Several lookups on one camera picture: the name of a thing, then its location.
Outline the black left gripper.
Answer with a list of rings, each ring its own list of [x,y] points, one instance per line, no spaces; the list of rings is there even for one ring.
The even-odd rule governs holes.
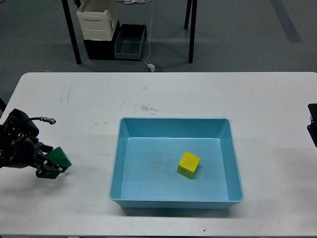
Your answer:
[[[52,150],[52,146],[42,142],[34,144],[30,139],[26,139],[18,145],[7,167],[22,169],[35,164],[38,178],[56,179],[62,173],[62,168],[44,156]]]

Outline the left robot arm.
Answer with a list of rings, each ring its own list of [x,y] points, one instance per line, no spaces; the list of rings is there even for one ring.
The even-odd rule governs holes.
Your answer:
[[[30,118],[18,109],[9,113],[0,126],[0,166],[33,167],[38,178],[55,179],[71,166],[71,162],[61,147],[53,148],[39,141],[35,120],[56,123],[53,118]]]

